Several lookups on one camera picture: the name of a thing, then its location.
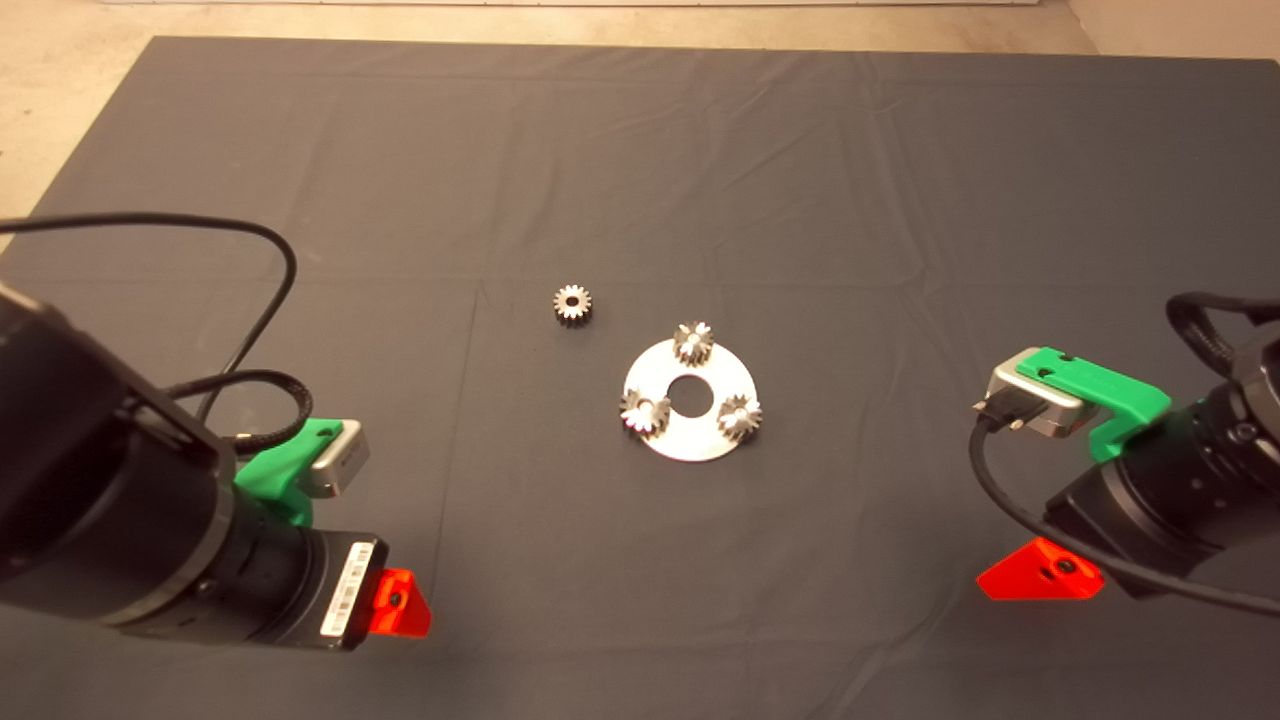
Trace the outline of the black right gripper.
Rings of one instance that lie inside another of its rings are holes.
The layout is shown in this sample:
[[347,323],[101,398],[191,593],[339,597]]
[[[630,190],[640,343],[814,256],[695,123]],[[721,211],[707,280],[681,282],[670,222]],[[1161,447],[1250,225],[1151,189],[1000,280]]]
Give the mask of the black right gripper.
[[[1257,541],[1257,414],[1202,398],[1160,418],[1044,506],[1076,541],[1178,578]],[[1083,601],[1106,584],[1091,561],[1036,537],[977,577],[995,601]]]

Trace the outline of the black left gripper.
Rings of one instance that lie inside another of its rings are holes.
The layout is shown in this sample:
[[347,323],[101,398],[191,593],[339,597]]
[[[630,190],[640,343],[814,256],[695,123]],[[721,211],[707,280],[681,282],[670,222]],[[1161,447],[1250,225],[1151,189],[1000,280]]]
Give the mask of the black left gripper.
[[415,574],[387,568],[390,546],[372,533],[297,527],[238,498],[224,550],[212,592],[218,644],[349,652],[371,621],[374,635],[430,632],[433,611]]

